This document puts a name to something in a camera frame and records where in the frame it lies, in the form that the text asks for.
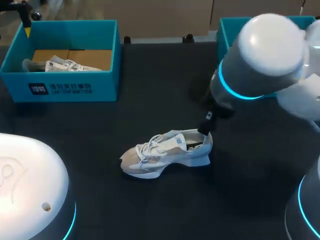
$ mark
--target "black tabletop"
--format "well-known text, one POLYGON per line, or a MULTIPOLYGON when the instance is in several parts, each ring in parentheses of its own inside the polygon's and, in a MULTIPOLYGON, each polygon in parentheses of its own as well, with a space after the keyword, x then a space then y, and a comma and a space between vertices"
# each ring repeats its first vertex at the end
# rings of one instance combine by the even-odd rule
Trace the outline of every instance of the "black tabletop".
POLYGON ((286 202, 318 158, 320 134, 262 99, 218 122, 210 166, 126 176, 119 157, 127 149, 204 119, 188 92, 211 77, 217 53, 215 43, 122 50, 117 102, 13 104, 0 88, 0 131, 40 140, 65 163, 77 239, 287 239, 286 202))

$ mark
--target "shoe tongue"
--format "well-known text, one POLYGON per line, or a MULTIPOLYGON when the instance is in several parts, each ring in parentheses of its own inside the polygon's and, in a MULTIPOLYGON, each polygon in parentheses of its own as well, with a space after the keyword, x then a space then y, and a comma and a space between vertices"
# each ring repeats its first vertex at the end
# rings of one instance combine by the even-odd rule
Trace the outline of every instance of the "shoe tongue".
POLYGON ((179 133, 178 135, 174 136, 173 138, 162 141, 159 144, 161 145, 161 148, 166 149, 166 150, 174 149, 176 147, 179 147, 185 151, 187 150, 186 139, 182 133, 179 133))

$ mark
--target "cardboard box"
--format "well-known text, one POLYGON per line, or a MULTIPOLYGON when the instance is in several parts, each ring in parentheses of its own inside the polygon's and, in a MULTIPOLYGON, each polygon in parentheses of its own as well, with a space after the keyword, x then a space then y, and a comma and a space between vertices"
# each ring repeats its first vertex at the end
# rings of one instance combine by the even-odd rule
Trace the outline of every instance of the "cardboard box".
POLYGON ((112 50, 70 50, 68 59, 83 66, 109 71, 112 50))
POLYGON ((49 50, 35 50, 32 57, 34 62, 46 62, 56 55, 61 59, 68 59, 69 50, 49 49, 49 50))
POLYGON ((120 58, 121 42, 116 20, 33 21, 29 38, 22 25, 18 28, 0 75, 16 103, 109 102, 117 99, 120 58), (22 61, 38 57, 39 50, 52 50, 53 53, 54 50, 84 49, 73 58, 77 63, 91 67, 93 59, 102 58, 109 64, 92 67, 109 70, 23 72, 22 61), (86 62, 82 54, 97 55, 86 62))

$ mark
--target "white sneaker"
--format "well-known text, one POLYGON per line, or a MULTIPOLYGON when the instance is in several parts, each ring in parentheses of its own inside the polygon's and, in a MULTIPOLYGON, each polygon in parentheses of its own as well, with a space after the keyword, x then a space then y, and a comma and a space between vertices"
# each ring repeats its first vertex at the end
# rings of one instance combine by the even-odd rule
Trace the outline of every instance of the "white sneaker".
POLYGON ((101 71, 101 69, 83 66, 72 60, 64 60, 53 56, 46 62, 34 62, 30 59, 22 61, 24 72, 82 72, 82 71, 101 71))
POLYGON ((171 130, 153 136, 149 142, 138 144, 126 151, 120 159, 121 168, 133 177, 155 179, 170 164, 199 167, 210 164, 209 153, 213 147, 211 134, 197 131, 171 130))

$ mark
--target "white dome cover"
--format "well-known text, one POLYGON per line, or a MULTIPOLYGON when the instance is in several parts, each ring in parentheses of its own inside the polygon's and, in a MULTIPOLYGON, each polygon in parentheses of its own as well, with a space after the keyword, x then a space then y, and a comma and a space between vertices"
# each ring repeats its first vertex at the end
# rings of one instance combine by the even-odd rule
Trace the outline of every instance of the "white dome cover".
POLYGON ((60 211, 68 186, 67 169, 51 147, 0 133, 0 240, 28 240, 41 232, 60 211))

